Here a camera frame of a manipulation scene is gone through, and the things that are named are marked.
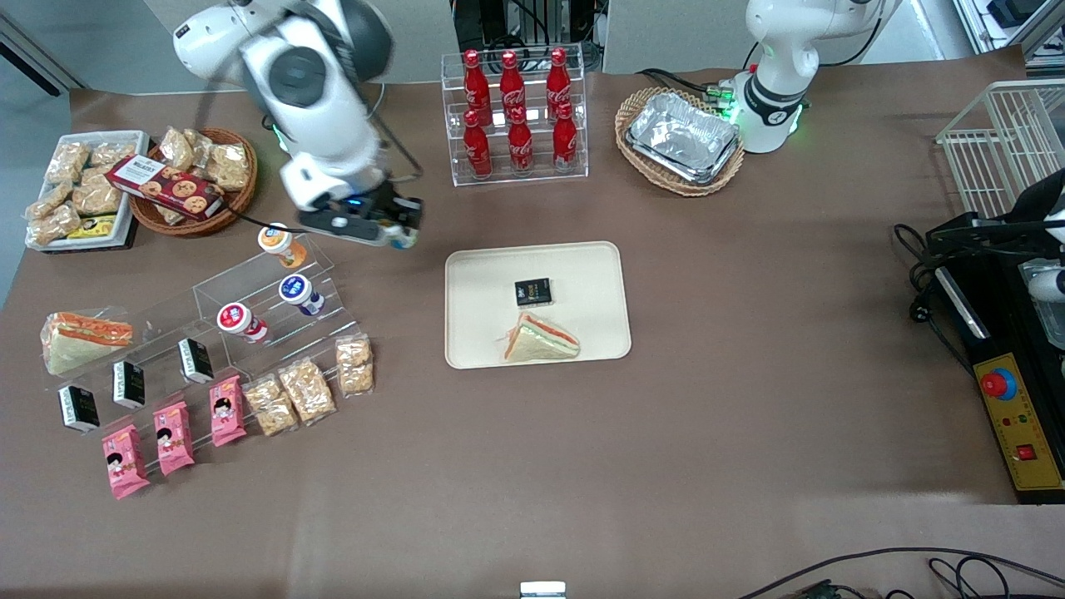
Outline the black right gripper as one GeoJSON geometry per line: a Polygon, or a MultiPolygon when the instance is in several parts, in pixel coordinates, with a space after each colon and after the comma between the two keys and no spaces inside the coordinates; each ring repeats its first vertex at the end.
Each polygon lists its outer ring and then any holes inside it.
{"type": "Polygon", "coordinates": [[[411,245],[421,239],[424,203],[404,196],[393,185],[380,185],[364,195],[364,217],[376,221],[393,249],[404,248],[404,234],[411,236],[411,245]]]}

